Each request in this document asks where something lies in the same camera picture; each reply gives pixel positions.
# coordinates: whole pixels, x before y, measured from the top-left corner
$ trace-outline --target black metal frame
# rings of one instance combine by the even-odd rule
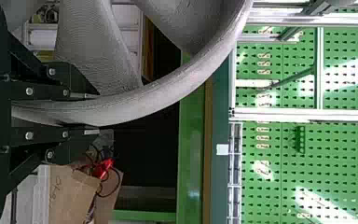
[[[0,215],[6,196],[42,162],[65,165],[79,159],[99,134],[84,125],[11,126],[11,101],[70,101],[71,92],[98,95],[69,63],[41,63],[7,31],[0,7]]]

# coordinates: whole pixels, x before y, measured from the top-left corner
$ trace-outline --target bolt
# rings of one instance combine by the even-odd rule
[[[51,76],[55,76],[56,75],[56,70],[54,68],[49,68],[48,74],[51,75]]]
[[[10,75],[9,74],[3,74],[1,76],[1,80],[4,82],[9,82],[10,81]]]
[[[10,146],[2,146],[1,147],[2,154],[7,154],[7,153],[9,153],[9,151],[10,151]]]
[[[46,155],[46,157],[48,158],[48,160],[53,159],[53,157],[54,157],[54,152],[53,152],[53,151],[49,151],[48,154]]]
[[[34,139],[34,133],[28,132],[25,134],[26,140],[33,140]]]
[[[63,138],[67,138],[68,135],[69,135],[68,132],[63,132],[63,133],[62,133],[62,137],[63,137]]]
[[[69,91],[68,90],[63,90],[62,94],[63,94],[63,96],[67,96],[69,94]]]
[[[27,95],[34,95],[34,89],[32,89],[31,87],[28,87],[25,92],[27,93]]]

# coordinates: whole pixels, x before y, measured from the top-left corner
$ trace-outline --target cardboard box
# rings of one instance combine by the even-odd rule
[[[123,178],[120,171],[117,173],[109,170],[109,178],[101,183],[100,179],[70,166],[51,166],[48,223],[83,224],[95,193],[100,191],[100,195],[105,196],[117,188],[108,197],[95,198],[94,224],[108,224]]]

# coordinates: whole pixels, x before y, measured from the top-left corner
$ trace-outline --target gray ventilation hose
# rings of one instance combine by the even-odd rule
[[[77,0],[78,4],[83,1],[89,0]],[[211,0],[197,0],[197,2],[199,1],[203,2],[205,6],[213,5]],[[220,15],[219,23],[214,25],[216,32],[213,38],[190,62],[166,77],[136,90],[89,101],[14,102],[12,104],[13,116],[45,124],[85,123],[105,126],[138,119],[176,103],[199,87],[225,60],[234,48],[253,5],[253,0],[229,0],[224,1],[225,4],[221,4],[220,1],[216,2],[218,2],[216,6],[220,8]],[[181,26],[186,28],[183,23],[175,24],[172,27],[180,28]],[[167,31],[162,32],[169,38],[182,35],[174,30],[172,34]]]

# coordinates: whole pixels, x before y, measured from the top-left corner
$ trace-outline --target green pegboard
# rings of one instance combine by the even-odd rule
[[[315,61],[315,29],[302,31],[300,42],[283,46],[283,78],[291,77],[308,68]],[[282,107],[314,108],[314,74],[309,74],[282,86]]]
[[[324,31],[324,108],[358,109],[358,28]]]
[[[315,29],[306,29],[296,45],[238,45],[237,79],[293,76],[314,64],[314,41]],[[324,108],[358,109],[358,29],[325,29],[324,44]],[[270,54],[269,76],[254,72],[262,53]],[[237,86],[236,107],[315,108],[314,81]],[[243,134],[242,223],[358,224],[358,124],[245,122]]]

